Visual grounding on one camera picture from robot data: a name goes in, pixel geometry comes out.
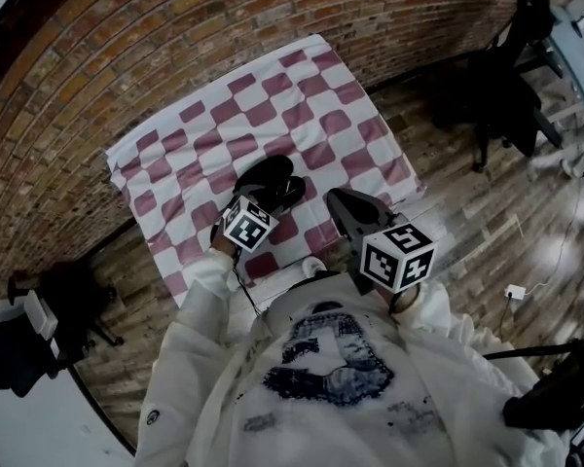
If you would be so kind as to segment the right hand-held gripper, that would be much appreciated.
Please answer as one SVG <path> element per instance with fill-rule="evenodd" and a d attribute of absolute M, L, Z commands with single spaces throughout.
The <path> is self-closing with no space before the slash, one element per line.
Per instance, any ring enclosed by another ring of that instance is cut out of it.
<path fill-rule="evenodd" d="M 381 211 L 386 211 L 387 205 L 379 198 L 347 188 L 334 188 L 326 195 L 330 217 L 339 235 L 350 243 L 347 270 L 359 293 L 366 295 L 381 287 L 390 294 L 400 294 L 425 280 L 437 243 L 401 213 L 349 232 L 348 208 L 354 204 Z"/>

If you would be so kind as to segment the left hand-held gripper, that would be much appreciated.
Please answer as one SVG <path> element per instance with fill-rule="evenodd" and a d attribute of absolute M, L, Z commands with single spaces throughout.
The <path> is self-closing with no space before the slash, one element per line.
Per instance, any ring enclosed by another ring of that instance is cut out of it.
<path fill-rule="evenodd" d="M 254 252 L 279 224 L 274 216 L 276 191 L 233 193 L 222 216 L 223 234 L 236 246 Z"/>

